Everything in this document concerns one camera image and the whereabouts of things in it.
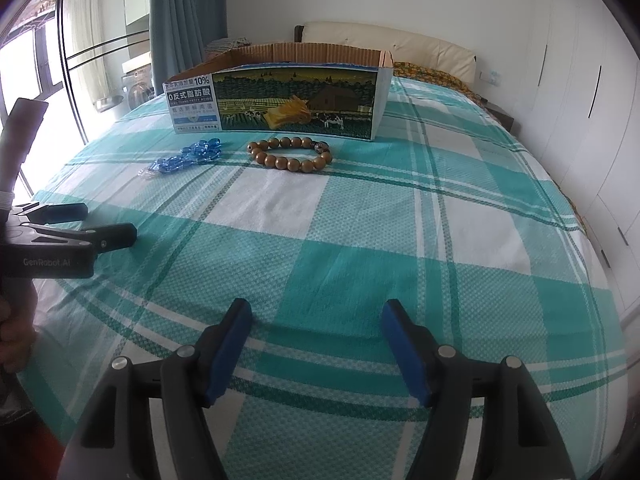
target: wall socket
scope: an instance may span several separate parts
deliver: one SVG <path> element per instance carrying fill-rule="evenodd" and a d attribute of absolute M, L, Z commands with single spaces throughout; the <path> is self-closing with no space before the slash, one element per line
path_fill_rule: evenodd
<path fill-rule="evenodd" d="M 480 81 L 484 81 L 485 83 L 489 83 L 490 85 L 500 86 L 501 76 L 495 70 L 482 71 L 480 72 Z"/>

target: brown beaded bracelet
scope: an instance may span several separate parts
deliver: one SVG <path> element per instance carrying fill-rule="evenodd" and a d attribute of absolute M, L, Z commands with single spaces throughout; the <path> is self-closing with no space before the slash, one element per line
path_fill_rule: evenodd
<path fill-rule="evenodd" d="M 306 148 L 314 150 L 318 156 L 314 160 L 306 158 L 302 162 L 296 158 L 287 158 L 286 156 L 267 155 L 266 151 L 271 148 Z M 277 168 L 278 170 L 289 170 L 292 173 L 302 171 L 303 173 L 311 173 L 313 170 L 322 170 L 325 165 L 330 164 L 334 158 L 329 151 L 329 145 L 326 142 L 317 142 L 309 137 L 282 137 L 277 139 L 271 137 L 269 140 L 259 140 L 258 142 L 249 142 L 246 147 L 251 157 L 258 164 L 267 168 Z"/>

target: headboard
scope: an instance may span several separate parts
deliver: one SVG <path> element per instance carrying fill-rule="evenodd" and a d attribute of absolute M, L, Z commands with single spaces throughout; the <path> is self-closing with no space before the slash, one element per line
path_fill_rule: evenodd
<path fill-rule="evenodd" d="M 298 25 L 294 37 L 295 41 L 303 43 L 337 43 L 389 50 L 394 61 L 442 70 L 470 87 L 476 79 L 473 52 L 448 41 L 404 30 L 363 23 L 309 22 Z"/>

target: blue curtain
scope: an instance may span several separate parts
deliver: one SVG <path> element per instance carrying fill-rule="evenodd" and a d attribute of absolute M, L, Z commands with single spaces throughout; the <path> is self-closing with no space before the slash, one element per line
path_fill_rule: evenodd
<path fill-rule="evenodd" d="M 226 37 L 226 0 L 149 0 L 156 95 L 171 76 L 201 63 L 209 41 Z"/>

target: human hand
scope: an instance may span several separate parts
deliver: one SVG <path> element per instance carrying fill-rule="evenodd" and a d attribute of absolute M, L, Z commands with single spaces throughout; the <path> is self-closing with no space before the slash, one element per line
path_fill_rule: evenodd
<path fill-rule="evenodd" d="M 38 293 L 24 278 L 2 278 L 0 296 L 0 365 L 8 373 L 22 370 L 31 355 L 36 333 L 33 316 Z"/>

